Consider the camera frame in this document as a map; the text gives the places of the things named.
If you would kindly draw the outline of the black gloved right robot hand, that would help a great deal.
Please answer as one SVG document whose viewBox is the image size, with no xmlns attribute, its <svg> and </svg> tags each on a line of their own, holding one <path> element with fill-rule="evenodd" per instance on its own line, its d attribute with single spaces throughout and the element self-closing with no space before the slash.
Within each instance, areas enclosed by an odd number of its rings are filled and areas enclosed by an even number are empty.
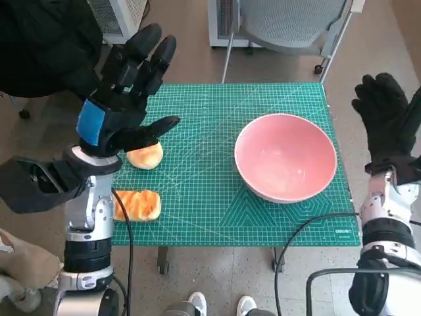
<svg viewBox="0 0 421 316">
<path fill-rule="evenodd" d="M 366 74 L 355 86 L 353 109 L 366 129 L 371 162 L 390 157 L 409 157 L 420 127 L 420 90 L 408 100 L 389 73 Z"/>
</svg>

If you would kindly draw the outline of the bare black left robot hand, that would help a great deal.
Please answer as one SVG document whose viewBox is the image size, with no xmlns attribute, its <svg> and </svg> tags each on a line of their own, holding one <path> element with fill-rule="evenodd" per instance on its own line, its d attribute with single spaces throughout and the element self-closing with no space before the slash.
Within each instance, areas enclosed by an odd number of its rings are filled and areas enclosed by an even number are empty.
<svg viewBox="0 0 421 316">
<path fill-rule="evenodd" d="M 76 131 L 88 155 L 112 157 L 155 145 L 180 118 L 172 115 L 144 126 L 149 96 L 158 92 L 176 49 L 173 35 L 161 37 L 159 24 L 114 45 L 101 70 L 99 87 L 85 100 Z"/>
</svg>

